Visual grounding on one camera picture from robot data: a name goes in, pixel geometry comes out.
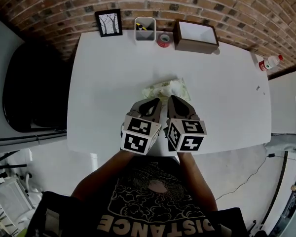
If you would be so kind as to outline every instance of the red tape roll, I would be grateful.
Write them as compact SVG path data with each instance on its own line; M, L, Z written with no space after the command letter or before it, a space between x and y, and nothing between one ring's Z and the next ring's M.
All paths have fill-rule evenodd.
M167 34L160 34L157 40L159 46L166 48L170 45L170 36Z

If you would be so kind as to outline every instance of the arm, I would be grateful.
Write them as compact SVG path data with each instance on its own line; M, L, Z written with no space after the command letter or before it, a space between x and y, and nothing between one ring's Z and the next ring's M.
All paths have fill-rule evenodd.
M85 177L75 188L72 197L85 201L95 194L111 177L117 175L133 158L134 154L121 150L99 169Z
M199 171L192 154L178 153L178 156L182 173L194 199L206 211L217 211L214 195Z

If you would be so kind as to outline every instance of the wooden box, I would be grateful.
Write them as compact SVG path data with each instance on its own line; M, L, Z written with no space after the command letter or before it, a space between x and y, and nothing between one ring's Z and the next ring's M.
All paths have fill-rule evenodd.
M175 50L211 54L218 47L215 28L210 25L178 20L173 29Z

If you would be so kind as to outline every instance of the black t-shirt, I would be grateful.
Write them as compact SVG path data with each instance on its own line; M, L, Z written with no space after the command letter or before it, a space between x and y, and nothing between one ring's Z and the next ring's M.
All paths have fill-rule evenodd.
M53 230L51 236L231 236L233 230L222 226L213 213L209 217L184 186L175 159L135 157L85 203L44 193L28 234L56 228L60 231ZM51 222L57 220L55 227ZM244 231L243 220L240 224Z

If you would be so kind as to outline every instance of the black picture frame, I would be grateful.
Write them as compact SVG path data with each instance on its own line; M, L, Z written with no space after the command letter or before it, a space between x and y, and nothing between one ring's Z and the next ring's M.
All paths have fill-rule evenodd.
M104 19L102 19L101 16L109 15L109 14L114 14L114 18L112 19L112 17L107 16L104 21ZM98 25L101 37L123 35L120 9L96 11L94 15L97 21L97 25Z

